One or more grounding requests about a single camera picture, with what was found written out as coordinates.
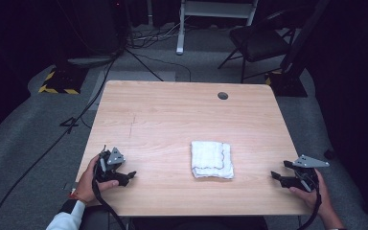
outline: gray carpet floor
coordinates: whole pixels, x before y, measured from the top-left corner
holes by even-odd
[[[217,69],[234,48],[227,30],[192,30],[186,33],[182,56],[175,54],[175,46],[176,36],[173,36],[148,48],[130,50],[187,67],[139,57],[154,72],[173,72],[176,81],[240,82],[240,60],[233,60]],[[281,59],[249,63],[247,72],[253,74],[272,69]],[[32,78],[29,83],[32,96],[0,126],[0,201],[13,183],[66,129],[59,124],[80,115],[104,73],[104,66],[90,69],[79,95],[38,93],[51,68],[48,66]],[[147,70],[131,54],[123,53],[111,71],[117,74]],[[307,98],[278,97],[277,102],[298,154],[326,161],[323,153],[332,146],[307,71],[302,74],[301,81],[309,94]],[[264,78],[257,77],[246,83],[264,83]],[[64,135],[11,191],[0,209],[0,229],[44,229],[48,225],[67,198],[63,186],[76,178],[95,115],[95,109],[88,110],[82,116],[87,126],[78,121],[79,126]],[[368,229],[368,215],[361,209],[362,200],[356,185],[337,159],[330,163],[329,168],[320,171],[329,186],[335,210],[348,229]],[[265,219],[270,230],[298,227],[298,219],[294,216],[269,216]],[[323,229],[321,221],[317,219],[310,229]]]

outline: person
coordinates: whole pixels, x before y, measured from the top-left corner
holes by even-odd
[[[47,226],[47,230],[77,230],[80,228],[85,206],[96,199],[94,192],[92,191],[92,179],[94,176],[94,167],[97,164],[98,159],[98,155],[91,159],[86,171],[80,178],[76,190],[70,195],[70,198],[63,204],[58,214],[55,215],[53,220]],[[318,175],[319,191],[322,196],[322,204],[319,207],[318,216],[321,218],[325,229],[345,229],[341,219],[332,206],[328,188],[322,174],[317,169],[315,169],[315,171]],[[101,192],[117,187],[118,185],[119,182],[117,180],[98,183],[98,187]],[[305,203],[313,209],[316,201],[316,193],[307,193],[294,187],[289,188],[289,190],[292,194],[304,200]]]

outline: table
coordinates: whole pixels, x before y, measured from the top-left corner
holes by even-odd
[[[176,53],[178,55],[182,55],[184,53],[185,15],[247,18],[246,25],[251,25],[257,3],[258,0],[254,0],[253,4],[195,2],[181,0],[180,30],[178,33]]]
[[[228,95],[227,100],[218,97]],[[194,178],[191,142],[231,146],[235,177]],[[293,175],[297,154],[267,85],[119,81],[104,89],[77,181],[104,145],[137,171],[127,187],[103,193],[120,216],[302,215],[311,211],[270,171]]]

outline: folded cloth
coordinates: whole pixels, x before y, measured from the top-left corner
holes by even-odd
[[[193,141],[192,170],[196,178],[216,176],[234,177],[230,146],[221,142]]]

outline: white sleeve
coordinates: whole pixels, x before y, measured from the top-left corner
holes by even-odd
[[[85,204],[76,199],[67,200],[46,230],[78,230]]]

